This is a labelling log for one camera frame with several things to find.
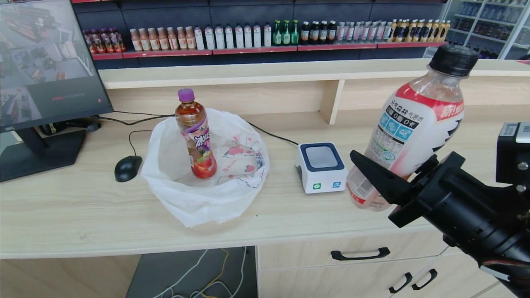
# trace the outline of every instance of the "black handle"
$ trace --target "black handle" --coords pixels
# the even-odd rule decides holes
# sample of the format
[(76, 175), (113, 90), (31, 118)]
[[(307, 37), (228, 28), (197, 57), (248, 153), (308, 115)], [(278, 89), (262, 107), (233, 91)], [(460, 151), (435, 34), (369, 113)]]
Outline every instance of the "black handle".
[(359, 261), (359, 260), (371, 260), (371, 259), (380, 259), (384, 258), (386, 256), (390, 255), (390, 249), (388, 247), (381, 247), (379, 248), (379, 254), (376, 256), (369, 256), (369, 257), (358, 257), (358, 258), (347, 258), (342, 255), (342, 253), (338, 250), (333, 250), (331, 252), (331, 257), (337, 261)]
[(419, 290), (423, 289), (426, 285), (428, 285), (430, 282), (432, 282), (436, 278), (436, 276), (438, 276), (438, 273), (436, 272), (436, 269), (429, 270), (429, 273), (431, 274), (431, 278), (426, 283), (424, 283), (422, 286), (418, 286), (417, 284), (413, 284), (412, 285), (412, 289), (414, 291), (419, 291)]
[(410, 284), (410, 282), (412, 281), (412, 274), (410, 274), (410, 272), (405, 273), (405, 278), (407, 280), (405, 281), (405, 283), (402, 286), (399, 287), (399, 289), (396, 290), (396, 289), (394, 289), (394, 287), (388, 288), (388, 290), (390, 291), (391, 294), (395, 294), (395, 293), (401, 291), (404, 287), (406, 287), (408, 284)]

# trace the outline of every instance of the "bottle cap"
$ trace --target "bottle cap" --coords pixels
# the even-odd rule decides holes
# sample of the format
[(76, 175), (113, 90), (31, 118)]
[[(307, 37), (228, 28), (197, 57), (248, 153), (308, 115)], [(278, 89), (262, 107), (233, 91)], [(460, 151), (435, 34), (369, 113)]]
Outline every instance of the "bottle cap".
[(179, 100), (181, 102), (190, 102), (195, 100), (195, 94), (193, 93), (193, 90), (190, 88), (184, 88), (180, 89), (178, 91)]
[(479, 53), (463, 46), (443, 45), (432, 57), (429, 67), (450, 76), (464, 77), (479, 60)]

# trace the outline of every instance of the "black bottle cap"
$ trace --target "black bottle cap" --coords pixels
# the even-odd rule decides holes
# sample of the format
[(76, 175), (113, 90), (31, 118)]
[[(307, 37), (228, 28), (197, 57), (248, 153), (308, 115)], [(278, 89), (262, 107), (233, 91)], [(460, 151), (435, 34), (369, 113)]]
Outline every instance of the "black bottle cap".
[(430, 68), (450, 76), (469, 76), (469, 73), (479, 60), (479, 53), (457, 45), (443, 45), (438, 48), (431, 62)]

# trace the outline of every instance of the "robotic arm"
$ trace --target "robotic arm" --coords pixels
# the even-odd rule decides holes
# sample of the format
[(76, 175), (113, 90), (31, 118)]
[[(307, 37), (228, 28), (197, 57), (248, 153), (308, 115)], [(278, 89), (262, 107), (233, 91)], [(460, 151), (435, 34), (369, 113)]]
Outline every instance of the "robotic arm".
[(486, 186), (461, 169), (465, 158), (433, 155), (410, 183), (357, 151), (350, 158), (404, 227), (420, 216), (444, 241), (477, 261), (518, 298), (530, 297), (530, 122), (507, 122), (497, 140), (496, 181)]

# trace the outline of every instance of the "monitor stand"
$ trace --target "monitor stand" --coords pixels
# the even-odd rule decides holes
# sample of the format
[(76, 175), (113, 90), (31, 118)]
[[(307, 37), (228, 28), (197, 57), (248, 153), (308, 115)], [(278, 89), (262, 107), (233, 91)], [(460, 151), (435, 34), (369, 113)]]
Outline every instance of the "monitor stand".
[(42, 138), (34, 128), (15, 132), (24, 143), (0, 155), (0, 182), (74, 164), (86, 134), (83, 129)]

